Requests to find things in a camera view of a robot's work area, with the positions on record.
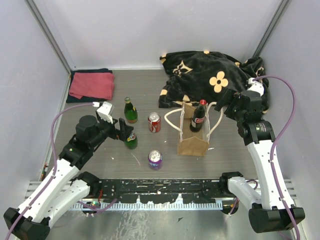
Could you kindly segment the green bottle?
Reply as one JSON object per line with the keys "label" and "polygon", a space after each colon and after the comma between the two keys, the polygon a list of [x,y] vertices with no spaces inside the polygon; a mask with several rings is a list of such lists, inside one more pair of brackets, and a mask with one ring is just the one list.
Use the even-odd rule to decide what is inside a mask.
{"label": "green bottle", "polygon": [[131,99],[126,97],[124,99],[125,106],[124,106],[124,116],[128,123],[134,124],[138,120],[138,112],[137,109],[131,103]]}
{"label": "green bottle", "polygon": [[133,131],[126,134],[124,144],[130,150],[133,150],[138,146],[138,138]]}

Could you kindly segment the glass cola bottle red cap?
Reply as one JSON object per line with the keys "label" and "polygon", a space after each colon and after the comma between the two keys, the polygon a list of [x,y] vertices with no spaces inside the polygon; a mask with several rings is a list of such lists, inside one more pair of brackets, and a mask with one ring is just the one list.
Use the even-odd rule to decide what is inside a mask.
{"label": "glass cola bottle red cap", "polygon": [[193,133],[197,133],[201,130],[203,122],[205,120],[206,107],[207,107],[207,101],[202,99],[199,101],[198,106],[194,110],[191,118],[191,122],[189,125],[189,129]]}

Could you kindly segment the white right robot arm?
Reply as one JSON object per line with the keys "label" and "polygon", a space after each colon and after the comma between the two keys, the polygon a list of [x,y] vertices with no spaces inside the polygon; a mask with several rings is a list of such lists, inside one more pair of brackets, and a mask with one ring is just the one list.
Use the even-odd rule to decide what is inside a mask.
{"label": "white right robot arm", "polygon": [[263,119],[261,94],[253,90],[228,89],[215,110],[223,107],[225,116],[236,121],[238,134],[253,159],[260,192],[249,186],[237,171],[222,173],[218,184],[220,193],[225,197],[234,195],[242,202],[256,233],[293,229],[306,215],[302,207],[295,205],[282,177],[273,127]]}

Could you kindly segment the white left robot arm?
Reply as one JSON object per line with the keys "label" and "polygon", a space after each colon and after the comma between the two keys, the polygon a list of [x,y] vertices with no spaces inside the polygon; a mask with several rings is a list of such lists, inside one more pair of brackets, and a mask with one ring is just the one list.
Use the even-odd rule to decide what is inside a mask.
{"label": "white left robot arm", "polygon": [[97,197],[100,179],[80,170],[107,138],[124,142],[133,130],[122,118],[108,122],[99,116],[81,117],[75,135],[64,146],[47,177],[18,208],[5,211],[7,235],[20,240],[44,240],[73,204],[85,197]]}

